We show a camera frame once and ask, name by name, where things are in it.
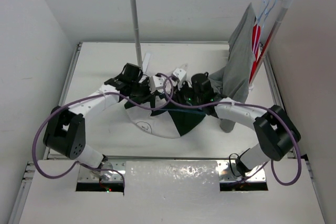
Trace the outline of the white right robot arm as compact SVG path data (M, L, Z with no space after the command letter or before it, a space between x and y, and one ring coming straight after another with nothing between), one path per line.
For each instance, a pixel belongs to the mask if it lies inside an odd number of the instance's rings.
M236 170L244 176L258 165L280 161L290 150L300 153L301 135L292 120L280 106L264 108L243 104L229 97L216 94L205 73L192 76L191 82L183 81L175 92L179 106L199 110L221 120L229 120L255 131L258 144L240 154Z

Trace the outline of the light blue wire hanger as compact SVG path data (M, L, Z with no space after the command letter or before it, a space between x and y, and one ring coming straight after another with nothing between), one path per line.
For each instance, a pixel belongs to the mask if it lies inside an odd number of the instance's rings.
M181 112L181 113L189 113L189 114L198 114L198 115L206 115L205 112L199 109L186 109L186 108L181 108L181 107L176 107L176 106L165 106L161 109L156 109L154 112Z

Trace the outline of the white green raglan t-shirt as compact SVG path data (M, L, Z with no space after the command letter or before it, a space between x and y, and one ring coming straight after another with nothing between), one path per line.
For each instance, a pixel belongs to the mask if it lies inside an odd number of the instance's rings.
M170 111L154 112L154 110L161 109L165 106L176 106L167 100L165 93L170 94L171 88L177 91L181 83L176 83L173 79L169 82L165 77L163 78L165 79L163 93L157 91L153 93L154 103L138 103L147 109L142 109L130 102L126 102L124 108L132 123L143 131L164 138L179 138L198 126L205 118L205 115Z

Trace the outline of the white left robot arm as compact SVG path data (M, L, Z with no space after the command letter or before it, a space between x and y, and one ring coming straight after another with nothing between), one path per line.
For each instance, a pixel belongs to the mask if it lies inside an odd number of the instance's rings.
M86 143L86 125L105 109L124 98L149 94L147 82L141 83L143 71L127 63L120 74L110 78L94 93L71 105L52 110L53 117L47 123L43 143L62 154L92 168L101 167L105 156Z

